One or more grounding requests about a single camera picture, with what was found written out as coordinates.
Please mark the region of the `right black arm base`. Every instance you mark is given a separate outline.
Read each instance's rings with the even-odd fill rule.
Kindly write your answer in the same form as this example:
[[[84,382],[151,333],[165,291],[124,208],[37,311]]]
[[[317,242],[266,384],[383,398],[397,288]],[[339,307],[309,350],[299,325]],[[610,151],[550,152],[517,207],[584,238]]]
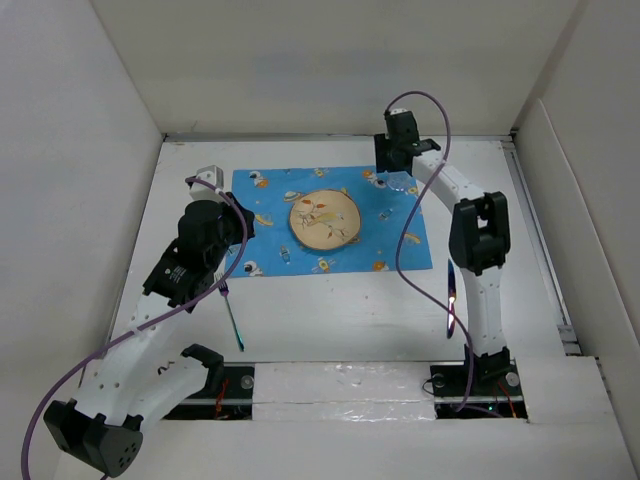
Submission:
[[[527,419],[519,372],[507,347],[459,364],[435,364],[422,391],[434,400],[437,419]]]

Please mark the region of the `blue space-print cloth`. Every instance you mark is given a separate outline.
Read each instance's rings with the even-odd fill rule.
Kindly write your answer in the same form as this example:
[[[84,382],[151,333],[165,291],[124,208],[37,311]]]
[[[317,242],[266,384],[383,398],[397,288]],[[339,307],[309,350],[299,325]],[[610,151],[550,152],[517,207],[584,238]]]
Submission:
[[[371,166],[236,170],[232,193],[254,215],[255,236],[246,248],[229,249],[242,258],[237,277],[281,277],[329,273],[382,272],[400,262],[406,270],[432,266],[425,221],[415,209],[419,188],[390,189],[386,174]],[[289,227],[296,200],[316,190],[349,195],[362,215],[358,236],[332,251],[304,247]]]

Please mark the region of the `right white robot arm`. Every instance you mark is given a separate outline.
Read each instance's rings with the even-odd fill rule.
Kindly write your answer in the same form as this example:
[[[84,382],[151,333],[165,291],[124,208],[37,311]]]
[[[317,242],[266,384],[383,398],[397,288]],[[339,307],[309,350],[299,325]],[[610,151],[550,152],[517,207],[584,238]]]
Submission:
[[[462,381],[471,392],[486,393],[510,366],[500,298],[502,269],[511,248],[508,200],[446,164],[440,145],[420,138],[411,111],[393,109],[384,119],[387,131],[374,136],[376,171],[407,173],[428,186],[452,215],[449,254],[464,281],[472,342],[467,354],[474,357],[462,369]]]

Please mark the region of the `clear drinking glass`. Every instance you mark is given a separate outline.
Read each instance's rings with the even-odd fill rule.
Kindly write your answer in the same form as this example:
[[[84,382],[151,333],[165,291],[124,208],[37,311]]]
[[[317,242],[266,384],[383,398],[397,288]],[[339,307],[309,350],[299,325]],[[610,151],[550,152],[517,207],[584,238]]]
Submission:
[[[412,177],[405,171],[389,172],[386,184],[394,191],[406,192],[412,186]]]

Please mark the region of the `iridescent knife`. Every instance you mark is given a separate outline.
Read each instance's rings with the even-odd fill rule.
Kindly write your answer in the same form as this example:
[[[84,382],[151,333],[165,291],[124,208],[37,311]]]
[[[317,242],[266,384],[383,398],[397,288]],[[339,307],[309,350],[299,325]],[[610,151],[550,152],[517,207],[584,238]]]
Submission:
[[[454,335],[456,326],[455,302],[457,300],[456,274],[454,264],[451,259],[449,259],[447,263],[447,297],[446,337],[451,339]]]

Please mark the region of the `round bird-pattern plate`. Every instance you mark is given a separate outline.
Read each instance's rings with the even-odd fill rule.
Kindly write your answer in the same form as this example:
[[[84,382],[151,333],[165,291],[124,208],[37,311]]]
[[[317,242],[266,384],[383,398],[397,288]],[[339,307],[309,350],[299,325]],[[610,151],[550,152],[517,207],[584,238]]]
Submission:
[[[316,190],[296,200],[289,227],[304,247],[315,251],[340,249],[354,240],[362,227],[355,201],[340,190]]]

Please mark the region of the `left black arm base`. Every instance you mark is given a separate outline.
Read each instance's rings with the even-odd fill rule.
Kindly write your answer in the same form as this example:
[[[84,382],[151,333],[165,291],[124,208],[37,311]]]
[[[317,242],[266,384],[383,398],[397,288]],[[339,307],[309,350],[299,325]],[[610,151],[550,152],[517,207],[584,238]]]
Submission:
[[[203,389],[187,397],[164,420],[251,420],[254,386],[254,364],[226,364],[215,390]]]

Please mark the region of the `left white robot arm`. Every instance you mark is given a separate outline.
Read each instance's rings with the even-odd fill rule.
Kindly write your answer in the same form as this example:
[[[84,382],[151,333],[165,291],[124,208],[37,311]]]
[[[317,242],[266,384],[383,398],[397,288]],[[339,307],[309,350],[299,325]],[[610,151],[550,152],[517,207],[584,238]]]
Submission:
[[[70,400],[46,394],[34,417],[58,448],[106,478],[122,475],[138,455],[145,433],[192,394],[222,387],[222,355],[200,344],[165,359],[164,345],[229,276],[219,269],[232,246],[254,236],[254,215],[225,192],[189,203],[178,235],[143,284],[127,330],[90,355],[100,365]]]

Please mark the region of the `iridescent fork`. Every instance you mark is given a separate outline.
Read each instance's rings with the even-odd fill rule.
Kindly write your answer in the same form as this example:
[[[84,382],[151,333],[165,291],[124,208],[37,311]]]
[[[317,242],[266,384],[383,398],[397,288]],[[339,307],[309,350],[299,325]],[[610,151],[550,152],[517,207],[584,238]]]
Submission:
[[[233,313],[233,310],[232,310],[232,307],[231,307],[231,303],[229,301],[229,293],[230,293],[230,291],[229,291],[228,284],[227,284],[226,281],[222,280],[222,275],[221,274],[217,274],[216,275],[215,281],[216,281],[216,285],[218,286],[219,294],[224,299],[225,306],[226,306],[226,309],[227,309],[227,312],[229,314],[229,318],[230,318],[230,321],[231,321],[231,324],[232,324],[233,333],[234,333],[234,336],[235,336],[235,339],[236,339],[236,343],[237,343],[238,349],[239,349],[240,352],[244,352],[246,347],[245,347],[245,343],[244,343],[243,337],[241,335],[241,332],[240,332],[240,330],[238,328],[238,325],[237,325],[237,322],[236,322],[236,319],[235,319],[235,316],[234,316],[234,313]]]

